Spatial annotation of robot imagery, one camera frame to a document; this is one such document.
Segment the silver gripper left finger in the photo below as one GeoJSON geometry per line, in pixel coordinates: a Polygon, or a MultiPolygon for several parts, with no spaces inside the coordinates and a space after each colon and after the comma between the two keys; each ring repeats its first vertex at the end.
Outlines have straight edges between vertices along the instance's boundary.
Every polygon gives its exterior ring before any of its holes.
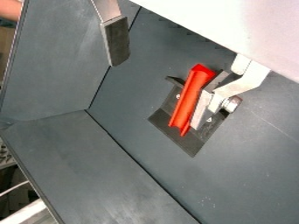
{"type": "Polygon", "coordinates": [[[107,60],[112,67],[130,57],[130,37],[127,17],[122,15],[118,0],[90,0],[100,19],[100,31],[107,50],[107,60]]]}

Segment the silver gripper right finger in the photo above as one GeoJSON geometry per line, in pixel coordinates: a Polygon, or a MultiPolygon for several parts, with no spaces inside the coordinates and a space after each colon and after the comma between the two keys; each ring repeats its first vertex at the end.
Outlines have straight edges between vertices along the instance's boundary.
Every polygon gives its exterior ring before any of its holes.
{"type": "Polygon", "coordinates": [[[226,109],[237,110],[239,94],[259,87],[271,69],[239,54],[231,65],[231,73],[222,71],[204,86],[191,116],[191,127],[199,130],[207,120],[226,109]]]}

